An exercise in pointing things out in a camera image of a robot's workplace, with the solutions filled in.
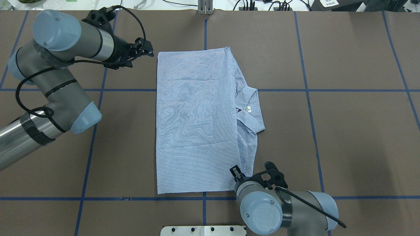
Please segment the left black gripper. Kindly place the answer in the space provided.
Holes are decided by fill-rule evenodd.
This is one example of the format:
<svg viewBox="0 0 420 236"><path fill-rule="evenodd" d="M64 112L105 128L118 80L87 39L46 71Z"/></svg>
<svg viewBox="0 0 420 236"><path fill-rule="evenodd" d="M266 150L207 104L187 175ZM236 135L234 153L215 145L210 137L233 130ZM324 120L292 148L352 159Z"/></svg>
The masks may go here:
<svg viewBox="0 0 420 236"><path fill-rule="evenodd" d="M132 61L142 57L154 57L153 46L150 41L144 38L135 39L134 43L128 43L124 39L112 35L114 49L107 59L107 68L117 70L120 67L132 68Z"/></svg>

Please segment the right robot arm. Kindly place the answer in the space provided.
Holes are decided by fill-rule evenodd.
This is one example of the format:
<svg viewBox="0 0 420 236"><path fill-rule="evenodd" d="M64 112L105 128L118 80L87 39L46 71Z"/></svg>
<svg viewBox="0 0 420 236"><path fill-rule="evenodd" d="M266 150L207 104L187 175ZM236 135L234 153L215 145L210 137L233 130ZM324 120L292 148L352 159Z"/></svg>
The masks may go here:
<svg viewBox="0 0 420 236"><path fill-rule="evenodd" d="M268 236L286 228L288 236L324 236L340 226L337 204L323 192L290 191L272 162L264 171L246 176L239 166L230 172L235 180L235 195L246 227L258 235Z"/></svg>

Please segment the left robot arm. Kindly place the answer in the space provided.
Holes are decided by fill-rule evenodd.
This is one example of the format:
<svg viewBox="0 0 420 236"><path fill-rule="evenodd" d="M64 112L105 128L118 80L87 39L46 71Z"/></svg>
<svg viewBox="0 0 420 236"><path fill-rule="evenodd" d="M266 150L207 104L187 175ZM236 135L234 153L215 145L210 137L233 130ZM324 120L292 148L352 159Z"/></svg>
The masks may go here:
<svg viewBox="0 0 420 236"><path fill-rule="evenodd" d="M129 43L114 34L111 21L117 10L135 18L142 37ZM24 114L1 129L1 170L63 133L83 133L102 119L69 66L91 63L117 70L132 68L132 62L141 56L154 56L140 19L120 5L91 10L82 20L44 10L36 15L32 34L33 39L8 62L9 72L20 81L15 100Z"/></svg>

